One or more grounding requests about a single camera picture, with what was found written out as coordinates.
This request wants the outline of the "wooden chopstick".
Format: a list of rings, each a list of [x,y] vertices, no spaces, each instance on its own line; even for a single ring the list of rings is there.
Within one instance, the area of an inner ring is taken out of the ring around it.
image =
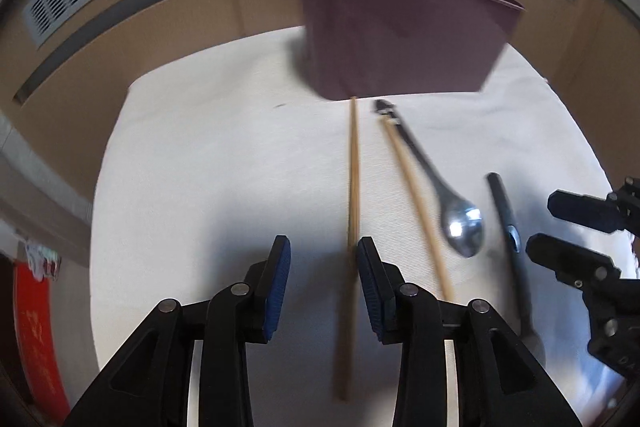
[[[413,203],[414,210],[418,216],[419,223],[423,232],[423,236],[426,243],[426,250],[430,255],[435,274],[439,283],[440,290],[442,291],[442,297],[446,301],[452,303],[456,299],[454,295],[454,286],[452,286],[446,262],[442,255],[442,248],[440,248],[439,239],[437,238],[436,230],[433,222],[428,215],[427,205],[425,205],[424,198],[420,192],[418,181],[410,165],[410,160],[406,147],[401,143],[399,134],[395,130],[395,126],[390,121],[390,117],[382,116],[380,118],[381,124],[385,130],[387,138],[390,140],[390,145],[395,153],[398,165],[402,172],[402,176],[408,187],[411,202]]]
[[[334,395],[337,400],[342,402],[347,402],[352,394],[352,370],[354,369],[358,309],[356,246],[360,232],[360,161],[357,105],[356,98],[349,100],[349,195],[346,272],[340,305],[338,306],[333,380]]]

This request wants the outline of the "black-handled spoon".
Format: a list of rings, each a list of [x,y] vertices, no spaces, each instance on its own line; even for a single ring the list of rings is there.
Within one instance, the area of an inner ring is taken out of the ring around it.
[[[546,354],[544,353],[544,344],[533,323],[532,294],[524,262],[521,235],[514,212],[509,197],[506,195],[506,188],[501,176],[496,172],[490,172],[486,176],[486,180],[499,218],[504,245],[506,245],[506,260],[508,260],[511,270],[515,306],[520,318],[520,339],[532,352],[532,355],[541,364],[544,364],[546,363]]]

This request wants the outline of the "smiley-handle metal spoon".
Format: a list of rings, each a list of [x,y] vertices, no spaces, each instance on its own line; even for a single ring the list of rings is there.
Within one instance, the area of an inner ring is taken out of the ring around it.
[[[449,246],[462,257],[476,256],[484,241],[483,217],[480,210],[442,179],[394,104],[377,98],[373,107],[378,115],[390,117],[399,136],[431,181],[439,203],[440,228]]]

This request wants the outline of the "white cloth mat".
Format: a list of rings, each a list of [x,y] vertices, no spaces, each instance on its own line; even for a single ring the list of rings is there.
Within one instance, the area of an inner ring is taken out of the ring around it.
[[[298,28],[215,46],[149,72],[129,88],[94,195],[90,294],[105,364],[162,299],[197,303],[241,280],[273,239],[292,244],[273,340],[247,350],[259,426],[387,426],[400,350],[357,317],[352,397],[332,395],[336,310],[348,219],[349,123],[359,122],[360,231],[406,280],[437,291],[421,225],[369,100],[350,109],[312,91]],[[482,212],[483,250],[444,251],[458,303],[489,301],[518,324],[500,227],[485,180],[499,173],[521,236],[546,233],[637,274],[627,233],[553,218],[556,190],[611,190],[596,155],[548,82],[505,48],[482,90],[395,98],[447,182]]]

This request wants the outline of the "maroon utensil caddy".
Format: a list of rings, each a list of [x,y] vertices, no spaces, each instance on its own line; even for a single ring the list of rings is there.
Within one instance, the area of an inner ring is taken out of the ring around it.
[[[305,79],[328,100],[480,90],[516,0],[300,0]]]

